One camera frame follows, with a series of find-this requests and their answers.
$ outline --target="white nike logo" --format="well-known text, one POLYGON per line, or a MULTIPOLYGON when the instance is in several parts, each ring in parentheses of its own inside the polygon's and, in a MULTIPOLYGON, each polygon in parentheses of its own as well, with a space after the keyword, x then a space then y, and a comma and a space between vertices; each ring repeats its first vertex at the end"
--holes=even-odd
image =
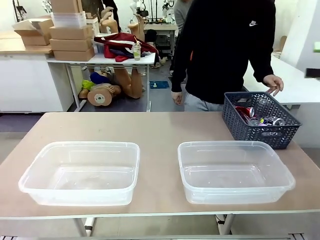
POLYGON ((252 22, 249 24, 250 27, 253 27, 253 26, 255 26, 255 25, 258 25, 258 23, 255 22, 255 21, 252 21, 252 22))

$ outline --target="tabletop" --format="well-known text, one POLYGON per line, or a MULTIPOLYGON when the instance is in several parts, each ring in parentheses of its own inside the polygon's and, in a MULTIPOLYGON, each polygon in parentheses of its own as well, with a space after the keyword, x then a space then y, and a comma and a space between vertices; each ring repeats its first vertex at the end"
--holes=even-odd
POLYGON ((187 202, 177 148, 188 141, 233 140, 221 112, 46 113, 0 165, 0 219, 299 213, 320 210, 320 169, 294 142, 277 150, 295 189, 274 203, 201 205, 187 202), (18 188, 37 153, 55 141, 132 142, 140 166, 132 202, 116 207, 38 205, 18 188))
POLYGON ((103 54, 96 54, 89 61, 59 61, 54 57, 49 57, 47 59, 48 63, 65 63, 65 64, 112 64, 112 65, 151 65, 155 62, 156 54, 152 53, 150 55, 141 57, 139 61, 134 58, 124 60, 122 62, 116 62, 114 58, 105 58, 103 54))
POLYGON ((50 54, 51 46, 25 46, 14 31, 0 32, 0 54, 50 54))
MULTIPOLYGON (((284 89, 275 99, 283 105, 301 105, 320 103, 320 81, 316 78, 305 78, 305 74, 288 63, 272 56, 271 66, 275 75, 282 78, 284 89)), ((257 82, 254 70, 249 63, 243 77, 244 87, 250 92, 264 92, 268 88, 257 82)))
POLYGON ((144 30, 156 30, 156 31, 175 31, 178 30, 178 26, 175 24, 146 24, 144 30))

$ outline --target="person in gray shirt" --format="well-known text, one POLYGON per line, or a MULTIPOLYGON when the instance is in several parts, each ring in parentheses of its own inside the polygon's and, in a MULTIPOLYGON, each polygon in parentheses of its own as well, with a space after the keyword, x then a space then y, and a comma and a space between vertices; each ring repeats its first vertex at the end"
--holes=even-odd
MULTIPOLYGON (((185 20, 187 18, 187 14, 189 11, 189 8, 191 6, 193 0, 176 0, 174 4, 174 19, 176 22, 176 25, 178 26, 179 29, 179 34, 176 39, 176 43, 179 40, 179 36, 181 33, 181 30, 185 24, 185 20)), ((175 56, 173 56, 171 60, 171 66, 170 66, 170 75, 172 75, 173 70, 174 70, 174 62, 175 62, 175 56)))

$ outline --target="person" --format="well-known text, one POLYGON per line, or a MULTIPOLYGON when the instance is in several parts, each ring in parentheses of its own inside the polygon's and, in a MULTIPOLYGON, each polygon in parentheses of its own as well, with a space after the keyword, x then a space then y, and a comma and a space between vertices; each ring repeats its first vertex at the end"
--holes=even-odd
POLYGON ((224 93, 242 90, 248 61, 268 93, 282 91, 271 67, 275 16, 273 0, 193 0, 175 51, 173 101, 183 103, 187 70, 185 111, 222 111, 224 93))
MULTIPOLYGON (((175 2, 174 7, 173 7, 174 19, 175 19, 176 25, 178 26, 178 31, 179 31, 178 36, 176 38, 176 42, 179 41, 180 33, 182 30, 182 27, 185 24, 191 3, 192 3, 192 0, 177 0, 175 2)), ((174 62, 175 62, 175 56, 173 56, 172 61, 171 61, 171 66, 169 69, 170 75, 172 75, 173 71, 174 71, 174 66, 175 66, 174 62)))

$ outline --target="white cabinet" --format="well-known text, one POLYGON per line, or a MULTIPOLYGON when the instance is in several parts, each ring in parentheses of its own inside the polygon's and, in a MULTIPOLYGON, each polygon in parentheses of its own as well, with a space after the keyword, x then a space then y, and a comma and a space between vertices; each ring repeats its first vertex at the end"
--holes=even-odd
POLYGON ((64 112, 73 97, 66 70, 52 75, 44 54, 0 55, 0 112, 64 112))

